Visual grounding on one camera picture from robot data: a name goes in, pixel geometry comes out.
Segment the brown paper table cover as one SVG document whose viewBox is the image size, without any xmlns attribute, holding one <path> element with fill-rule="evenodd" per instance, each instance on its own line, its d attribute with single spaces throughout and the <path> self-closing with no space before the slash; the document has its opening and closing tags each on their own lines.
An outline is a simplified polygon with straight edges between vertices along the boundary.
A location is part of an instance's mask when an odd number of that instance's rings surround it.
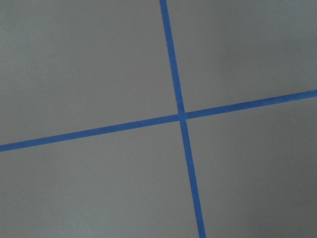
<svg viewBox="0 0 317 238">
<path fill-rule="evenodd" d="M 314 0 L 3 0 L 3 238 L 314 238 Z"/>
</svg>

